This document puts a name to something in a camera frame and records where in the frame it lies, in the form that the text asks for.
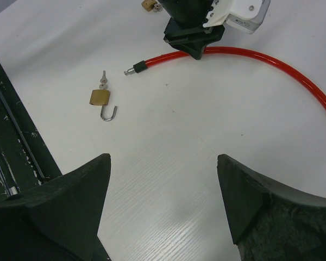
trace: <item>padlock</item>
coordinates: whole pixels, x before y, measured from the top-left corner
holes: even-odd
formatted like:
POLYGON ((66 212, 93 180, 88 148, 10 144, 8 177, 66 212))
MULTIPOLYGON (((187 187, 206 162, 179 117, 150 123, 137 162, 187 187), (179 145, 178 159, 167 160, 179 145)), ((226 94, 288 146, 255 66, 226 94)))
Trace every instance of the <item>padlock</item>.
POLYGON ((144 0, 141 5, 145 8, 146 11, 150 12, 153 10, 154 5, 157 4, 156 0, 144 0))
POLYGON ((110 92, 108 90, 93 90, 89 104, 106 106, 109 103, 110 92))

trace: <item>black object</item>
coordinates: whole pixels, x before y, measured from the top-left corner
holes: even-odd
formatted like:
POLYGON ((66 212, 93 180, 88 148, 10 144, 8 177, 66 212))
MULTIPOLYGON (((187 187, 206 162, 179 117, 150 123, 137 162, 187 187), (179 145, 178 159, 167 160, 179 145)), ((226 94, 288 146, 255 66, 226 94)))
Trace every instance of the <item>black object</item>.
POLYGON ((173 48, 200 60, 205 47, 222 38, 224 26, 203 27, 212 1, 159 0, 159 2, 171 16, 164 31, 164 40, 173 48))
POLYGON ((110 260, 97 238, 110 166, 62 176, 0 65, 0 260, 110 260))
POLYGON ((218 178, 243 261, 326 260, 326 198, 263 176, 227 155, 218 178))
POLYGON ((147 69, 145 61, 141 61, 137 64, 134 64, 133 69, 136 73, 142 72, 147 69))

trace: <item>robotic end effector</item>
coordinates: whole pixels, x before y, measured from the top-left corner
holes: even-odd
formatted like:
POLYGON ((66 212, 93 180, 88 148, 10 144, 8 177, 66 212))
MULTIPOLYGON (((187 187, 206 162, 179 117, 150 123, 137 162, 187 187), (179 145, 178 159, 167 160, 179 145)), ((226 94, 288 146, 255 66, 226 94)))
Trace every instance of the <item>robotic end effector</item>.
POLYGON ((196 60, 220 41, 224 23, 252 34, 263 23, 271 0, 158 0, 171 18, 164 40, 196 60))

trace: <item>red cable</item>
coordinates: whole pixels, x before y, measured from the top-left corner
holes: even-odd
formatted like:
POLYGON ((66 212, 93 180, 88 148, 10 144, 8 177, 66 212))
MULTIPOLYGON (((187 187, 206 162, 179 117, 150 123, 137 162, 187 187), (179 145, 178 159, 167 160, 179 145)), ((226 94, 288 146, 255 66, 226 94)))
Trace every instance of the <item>red cable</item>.
MULTIPOLYGON (((204 54, 213 54, 213 53, 219 53, 219 54, 235 54, 245 57, 250 57, 259 61, 263 61, 265 63, 268 63, 270 65, 273 65, 274 67, 286 72, 291 77, 299 81, 304 87, 306 87, 313 95, 314 97, 319 101, 319 103, 325 108, 326 110, 326 95, 316 86, 310 79, 305 77, 303 74, 301 74, 296 69, 292 68, 290 65, 276 59, 273 57, 270 57, 269 55, 255 52, 252 50, 242 49, 242 48, 236 48, 236 47, 207 47, 204 50, 204 54)), ((181 58, 181 57, 187 57, 189 56, 187 53, 178 51, 173 53, 164 54, 152 59, 149 59, 145 61, 146 66, 148 68, 163 63, 165 61, 170 61, 173 59, 181 58)))

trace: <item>white tabletop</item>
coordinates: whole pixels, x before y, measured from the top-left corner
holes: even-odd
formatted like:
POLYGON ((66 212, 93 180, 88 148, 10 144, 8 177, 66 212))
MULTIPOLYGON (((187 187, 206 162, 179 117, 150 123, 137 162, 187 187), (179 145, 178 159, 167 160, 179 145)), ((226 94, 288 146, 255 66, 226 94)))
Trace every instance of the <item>white tabletop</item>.
MULTIPOLYGON (((217 156, 326 197, 326 112, 247 58, 183 58, 124 76, 173 51, 168 18, 141 0, 18 0, 0 14, 0 62, 63 173, 111 154, 98 235, 113 261, 239 260, 217 156), (108 114, 118 106, 111 122, 89 105, 103 70, 108 114)), ((227 27, 215 45, 279 58, 326 93, 326 0, 272 1, 257 32, 227 27)))

